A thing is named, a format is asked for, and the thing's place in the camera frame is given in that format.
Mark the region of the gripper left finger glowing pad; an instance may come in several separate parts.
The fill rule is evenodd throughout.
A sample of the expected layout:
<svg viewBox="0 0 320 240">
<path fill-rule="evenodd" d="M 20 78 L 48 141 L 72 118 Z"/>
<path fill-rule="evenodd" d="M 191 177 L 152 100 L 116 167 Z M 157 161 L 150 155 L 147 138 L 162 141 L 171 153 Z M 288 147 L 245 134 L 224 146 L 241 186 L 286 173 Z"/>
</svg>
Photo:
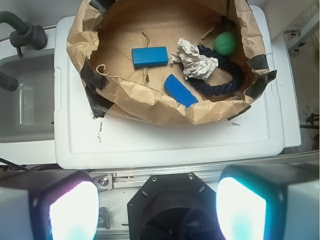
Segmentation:
<svg viewBox="0 0 320 240">
<path fill-rule="evenodd" d="M 0 174 L 2 240 L 92 240 L 99 207 L 98 189 L 86 171 Z"/>
</svg>

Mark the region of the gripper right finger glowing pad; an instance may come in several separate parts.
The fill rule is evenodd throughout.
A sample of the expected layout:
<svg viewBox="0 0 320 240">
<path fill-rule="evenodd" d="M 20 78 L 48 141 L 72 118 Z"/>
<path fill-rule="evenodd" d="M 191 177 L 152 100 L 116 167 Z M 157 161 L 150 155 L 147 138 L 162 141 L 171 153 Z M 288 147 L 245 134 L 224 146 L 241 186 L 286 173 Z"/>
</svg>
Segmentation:
<svg viewBox="0 0 320 240">
<path fill-rule="evenodd" d="M 319 165 L 229 165 L 221 172 L 215 207 L 227 240 L 318 240 Z"/>
</svg>

